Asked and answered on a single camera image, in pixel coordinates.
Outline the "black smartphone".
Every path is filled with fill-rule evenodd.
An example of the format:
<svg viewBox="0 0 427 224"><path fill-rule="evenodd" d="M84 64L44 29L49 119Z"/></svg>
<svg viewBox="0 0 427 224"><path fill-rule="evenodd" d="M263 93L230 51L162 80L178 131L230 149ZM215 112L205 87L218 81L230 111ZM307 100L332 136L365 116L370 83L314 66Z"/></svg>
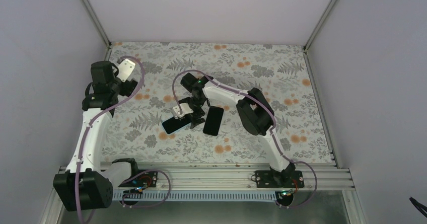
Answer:
<svg viewBox="0 0 427 224"><path fill-rule="evenodd" d="M203 133L210 136L217 136L221 126L223 114L223 108L210 106L204 123Z"/></svg>

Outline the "black phone light-blue case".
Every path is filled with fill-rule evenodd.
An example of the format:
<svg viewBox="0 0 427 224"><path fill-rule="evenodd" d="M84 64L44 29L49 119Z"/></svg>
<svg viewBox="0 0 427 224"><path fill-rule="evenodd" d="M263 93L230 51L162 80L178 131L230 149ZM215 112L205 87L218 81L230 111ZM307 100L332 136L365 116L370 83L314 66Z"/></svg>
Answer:
<svg viewBox="0 0 427 224"><path fill-rule="evenodd" d="M188 116L185 116L180 119L171 117L162 122L162 127L167 135L171 135L172 133L175 133L176 131L185 128L189 124L191 124L191 118Z"/></svg>

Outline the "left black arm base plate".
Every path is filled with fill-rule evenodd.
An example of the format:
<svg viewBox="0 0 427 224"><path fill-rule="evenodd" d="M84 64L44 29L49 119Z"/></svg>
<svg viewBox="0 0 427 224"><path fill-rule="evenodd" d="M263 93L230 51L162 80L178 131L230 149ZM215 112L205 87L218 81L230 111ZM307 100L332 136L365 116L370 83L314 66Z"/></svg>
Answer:
<svg viewBox="0 0 427 224"><path fill-rule="evenodd" d="M123 188L154 188L157 184L158 171L139 170L136 177L130 181L121 183L118 187Z"/></svg>

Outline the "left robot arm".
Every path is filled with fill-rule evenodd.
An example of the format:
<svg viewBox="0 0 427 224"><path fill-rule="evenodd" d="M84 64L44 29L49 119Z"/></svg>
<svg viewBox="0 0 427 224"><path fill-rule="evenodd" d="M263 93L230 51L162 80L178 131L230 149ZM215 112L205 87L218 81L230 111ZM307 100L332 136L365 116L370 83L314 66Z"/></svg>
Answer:
<svg viewBox="0 0 427 224"><path fill-rule="evenodd" d="M141 83L130 78L136 63L124 59L118 65L99 61L91 65L92 81L82 102L83 123L70 163L62 174L56 174L53 186L68 211L107 208L113 191L122 182L134 186L140 172L134 159L119 159L103 171L102 148L113 119L119 96L133 97Z"/></svg>

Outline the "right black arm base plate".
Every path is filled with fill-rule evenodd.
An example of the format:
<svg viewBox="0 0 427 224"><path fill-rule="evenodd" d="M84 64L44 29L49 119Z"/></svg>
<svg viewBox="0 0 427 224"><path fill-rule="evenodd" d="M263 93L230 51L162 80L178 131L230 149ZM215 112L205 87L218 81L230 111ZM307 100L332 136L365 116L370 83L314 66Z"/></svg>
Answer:
<svg viewBox="0 0 427 224"><path fill-rule="evenodd" d="M274 177L272 170L257 170L251 176L257 188L304 188L304 177L301 171L293 171L286 180Z"/></svg>

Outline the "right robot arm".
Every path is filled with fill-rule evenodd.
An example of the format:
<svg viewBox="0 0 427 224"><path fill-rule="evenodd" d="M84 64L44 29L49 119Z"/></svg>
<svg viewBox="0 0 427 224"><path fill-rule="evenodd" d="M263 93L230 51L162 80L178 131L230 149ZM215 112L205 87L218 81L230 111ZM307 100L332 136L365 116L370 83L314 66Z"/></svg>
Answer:
<svg viewBox="0 0 427 224"><path fill-rule="evenodd" d="M210 106L209 111L205 113L202 109L204 104L216 100L234 105L243 128L249 134L259 137L260 142L266 147L266 152L270 154L267 185L286 187L295 180L295 162L284 155L276 136L274 111L260 89L233 88L207 74L196 78L192 70L185 70L179 76L182 77L180 85L191 95L175 100L177 105L173 108L173 114L176 120L189 120L191 128L204 124L209 130L218 132L223 109Z"/></svg>

